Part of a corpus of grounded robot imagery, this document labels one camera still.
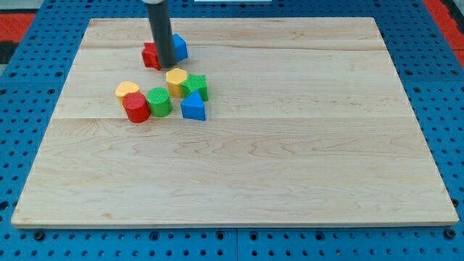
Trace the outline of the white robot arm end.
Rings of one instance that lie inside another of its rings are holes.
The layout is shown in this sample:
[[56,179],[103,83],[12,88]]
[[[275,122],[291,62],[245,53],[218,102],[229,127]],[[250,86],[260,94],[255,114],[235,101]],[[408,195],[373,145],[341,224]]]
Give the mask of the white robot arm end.
[[161,4],[166,0],[142,0],[145,4]]

